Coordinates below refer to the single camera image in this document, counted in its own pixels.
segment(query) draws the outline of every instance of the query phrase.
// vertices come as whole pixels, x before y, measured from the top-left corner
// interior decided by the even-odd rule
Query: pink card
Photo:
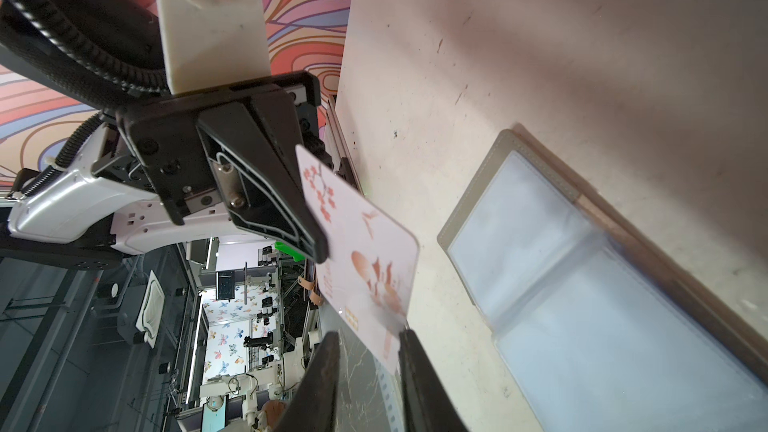
[[[306,204],[328,237],[316,266],[322,296],[392,373],[416,274],[416,238],[296,146]]]

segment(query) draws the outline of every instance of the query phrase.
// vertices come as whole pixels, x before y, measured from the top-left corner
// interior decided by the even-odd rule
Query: wavy patterned wallpaper
[[[157,12],[155,0],[136,0]],[[351,0],[264,0],[272,73],[307,70],[320,79],[321,137],[328,96],[336,94]],[[0,67],[0,188],[20,168],[40,170],[94,111]]]

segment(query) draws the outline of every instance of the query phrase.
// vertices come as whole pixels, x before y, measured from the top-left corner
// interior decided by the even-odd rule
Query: black cable
[[[51,0],[8,0],[61,52],[102,79],[141,92],[168,90],[165,69],[123,62],[95,44]]]
[[[32,197],[40,193],[43,189],[50,186],[61,174],[64,173],[63,169],[68,168],[74,162],[74,158],[80,152],[80,148],[85,141],[99,128],[102,120],[99,114],[93,114],[87,118],[80,126],[72,132],[72,135],[67,139],[64,147],[56,155],[54,163],[56,167],[48,166],[35,177],[32,182],[22,188],[21,192],[24,196]]]

